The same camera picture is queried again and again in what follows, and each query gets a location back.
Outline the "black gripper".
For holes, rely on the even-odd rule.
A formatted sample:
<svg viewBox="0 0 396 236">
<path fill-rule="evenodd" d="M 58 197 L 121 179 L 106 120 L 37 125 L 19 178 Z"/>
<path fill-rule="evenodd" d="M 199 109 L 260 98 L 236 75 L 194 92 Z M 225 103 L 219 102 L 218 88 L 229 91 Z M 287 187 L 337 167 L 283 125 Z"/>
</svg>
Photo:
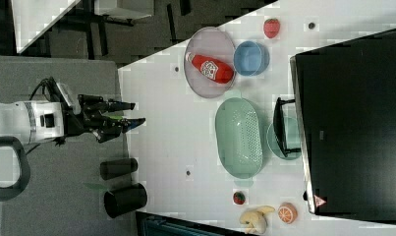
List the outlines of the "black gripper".
<svg viewBox="0 0 396 236">
<path fill-rule="evenodd" d="M 134 103 L 114 99 L 105 100 L 97 95 L 79 94 L 78 105 L 81 108 L 79 114 L 70 110 L 65 112 L 63 139 L 93 133 L 99 143 L 105 143 L 119 137 L 121 132 L 127 133 L 145 122 L 144 118 L 123 118 L 120 122 L 118 119 L 105 116 L 107 112 L 133 110 L 136 106 Z"/>
</svg>

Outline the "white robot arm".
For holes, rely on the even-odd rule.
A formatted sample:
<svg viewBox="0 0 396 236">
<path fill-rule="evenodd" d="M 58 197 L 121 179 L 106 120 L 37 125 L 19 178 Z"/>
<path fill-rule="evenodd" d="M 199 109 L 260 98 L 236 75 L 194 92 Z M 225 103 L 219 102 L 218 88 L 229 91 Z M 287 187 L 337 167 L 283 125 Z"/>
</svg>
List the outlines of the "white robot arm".
<svg viewBox="0 0 396 236">
<path fill-rule="evenodd" d="M 0 159 L 18 161 L 17 180 L 0 185 L 0 202 L 6 202 L 24 191 L 30 179 L 28 145 L 54 142 L 61 145 L 70 137 L 92 133 L 104 143 L 142 125 L 143 118 L 112 118 L 115 111 L 132 110 L 129 102 L 106 100 L 101 96 L 80 94 L 76 101 L 63 97 L 56 101 L 28 100 L 0 102 Z"/>
</svg>

